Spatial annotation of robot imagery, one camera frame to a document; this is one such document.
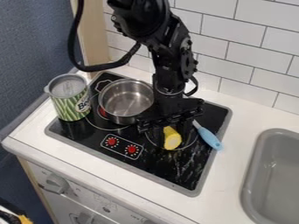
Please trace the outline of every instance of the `yellow object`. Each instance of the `yellow object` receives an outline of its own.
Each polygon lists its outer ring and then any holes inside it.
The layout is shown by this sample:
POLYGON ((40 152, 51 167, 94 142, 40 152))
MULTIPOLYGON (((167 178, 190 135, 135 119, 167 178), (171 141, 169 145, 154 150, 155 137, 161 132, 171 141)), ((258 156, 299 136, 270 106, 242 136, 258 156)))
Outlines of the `yellow object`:
POLYGON ((27 219, 24 215, 19 215, 18 218, 20 219, 22 224, 33 224, 33 222, 27 219))
POLYGON ((181 143, 182 137, 171 126, 165 127, 164 130, 164 148, 168 151, 175 150, 181 143))

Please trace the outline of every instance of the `tile backsplash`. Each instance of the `tile backsplash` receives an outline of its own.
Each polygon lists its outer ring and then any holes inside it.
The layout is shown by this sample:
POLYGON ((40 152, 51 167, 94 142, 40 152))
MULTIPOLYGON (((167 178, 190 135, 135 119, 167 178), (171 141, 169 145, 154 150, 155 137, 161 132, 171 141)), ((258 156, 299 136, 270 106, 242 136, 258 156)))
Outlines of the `tile backsplash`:
MULTIPOLYGON (((172 0, 170 6, 191 33, 201 88, 299 115, 298 0, 172 0)), ((104 11, 110 57, 118 60, 134 41, 117 33, 106 4, 104 11)), ((155 71, 144 46, 129 65, 155 71)))

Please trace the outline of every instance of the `toy stove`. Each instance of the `toy stove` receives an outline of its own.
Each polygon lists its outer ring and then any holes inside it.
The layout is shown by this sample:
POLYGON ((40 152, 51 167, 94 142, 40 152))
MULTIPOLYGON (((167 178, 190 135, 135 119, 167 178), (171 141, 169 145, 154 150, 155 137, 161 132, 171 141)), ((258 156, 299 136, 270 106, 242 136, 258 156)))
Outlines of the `toy stove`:
MULTIPOLYGON (((45 133, 174 191, 190 197, 199 195, 216 151, 198 135, 183 149, 163 150, 148 135, 139 134, 135 125, 110 122, 99 106, 99 92, 111 81, 124 78, 114 73, 99 75, 89 85, 92 112, 78 122, 57 118, 45 133)), ((231 117, 230 110, 211 103, 206 103, 204 110, 198 122, 221 139, 231 117)))

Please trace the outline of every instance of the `can label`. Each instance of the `can label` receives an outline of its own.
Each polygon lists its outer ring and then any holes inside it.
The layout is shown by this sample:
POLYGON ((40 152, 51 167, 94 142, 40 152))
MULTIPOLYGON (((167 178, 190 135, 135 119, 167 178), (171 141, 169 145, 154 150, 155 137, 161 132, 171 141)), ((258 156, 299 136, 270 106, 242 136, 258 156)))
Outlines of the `can label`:
POLYGON ((61 120, 75 122, 86 117, 91 110, 87 87, 72 98, 60 99, 52 97, 55 109, 61 120))

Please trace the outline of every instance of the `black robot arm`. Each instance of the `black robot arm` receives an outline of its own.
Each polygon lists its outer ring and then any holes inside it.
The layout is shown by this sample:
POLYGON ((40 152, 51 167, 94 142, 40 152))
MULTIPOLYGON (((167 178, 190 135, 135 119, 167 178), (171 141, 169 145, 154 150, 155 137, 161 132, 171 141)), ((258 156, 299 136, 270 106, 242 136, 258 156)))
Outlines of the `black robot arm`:
POLYGON ((69 36, 69 56, 82 71, 95 72, 120 67, 129 62, 138 51, 140 44, 148 47, 156 69, 153 74, 155 104, 143 112, 138 121, 140 133, 155 132, 153 139, 163 146, 163 128, 171 126, 181 134, 183 145, 187 144, 192 121, 203 113, 203 100, 185 99, 198 90, 198 82, 193 77, 198 62, 191 51, 191 37, 182 20, 170 11, 168 0, 108 0, 114 10, 111 17, 115 28, 123 36, 136 41, 136 45, 114 63, 97 66, 78 65, 73 45, 82 16, 84 0, 78 0, 79 7, 69 36), (185 93, 185 83, 192 80, 196 87, 185 93))

